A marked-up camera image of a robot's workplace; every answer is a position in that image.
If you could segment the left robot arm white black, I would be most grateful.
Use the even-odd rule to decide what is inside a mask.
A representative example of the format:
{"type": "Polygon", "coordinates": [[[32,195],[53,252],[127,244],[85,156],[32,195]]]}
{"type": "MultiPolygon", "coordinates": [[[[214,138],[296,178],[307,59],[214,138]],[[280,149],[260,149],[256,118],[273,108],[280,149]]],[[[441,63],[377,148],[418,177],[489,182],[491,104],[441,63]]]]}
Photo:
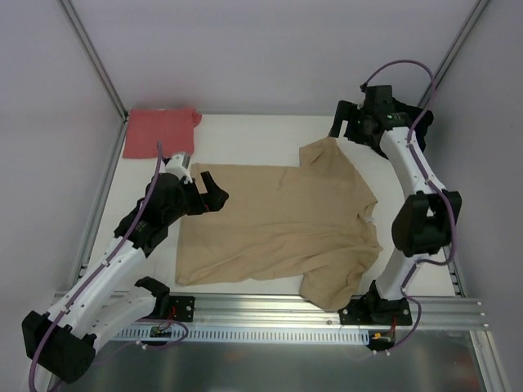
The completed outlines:
{"type": "Polygon", "coordinates": [[[51,308],[30,311],[21,323],[29,365],[29,390],[37,389],[37,372],[71,384],[93,364],[97,352],[120,329],[149,316],[162,319],[170,309],[169,289],[153,278],[139,279],[126,297],[103,310],[118,282],[168,236],[183,216],[220,211],[229,198],[212,175],[201,174],[205,193],[194,179],[155,173],[145,196],[119,222],[95,267],[51,308]]]}

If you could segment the beige t shirt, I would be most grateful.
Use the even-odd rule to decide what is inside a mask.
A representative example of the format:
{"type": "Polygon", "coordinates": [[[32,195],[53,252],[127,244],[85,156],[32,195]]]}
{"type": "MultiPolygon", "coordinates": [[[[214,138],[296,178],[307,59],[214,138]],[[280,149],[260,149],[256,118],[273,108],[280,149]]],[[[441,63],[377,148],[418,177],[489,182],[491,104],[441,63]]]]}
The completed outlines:
{"type": "Polygon", "coordinates": [[[377,199],[334,138],[299,150],[298,167],[196,163],[229,198],[181,221],[175,280],[182,286],[301,276],[300,295],[344,307],[382,250],[377,199]]]}

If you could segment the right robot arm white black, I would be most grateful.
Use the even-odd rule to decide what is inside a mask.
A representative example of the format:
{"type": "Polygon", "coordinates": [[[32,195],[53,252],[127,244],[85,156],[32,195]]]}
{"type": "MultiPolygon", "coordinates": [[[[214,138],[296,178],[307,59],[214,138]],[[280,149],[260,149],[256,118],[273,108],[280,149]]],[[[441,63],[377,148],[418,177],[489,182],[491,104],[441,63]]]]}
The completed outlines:
{"type": "Polygon", "coordinates": [[[330,135],[343,136],[385,156],[393,167],[405,201],[391,225],[394,250],[380,276],[359,299],[339,310],[343,325],[409,326],[407,287],[423,264],[454,241],[463,203],[431,170],[419,147],[413,121],[396,108],[389,85],[363,84],[361,105],[341,100],[330,135]]]}

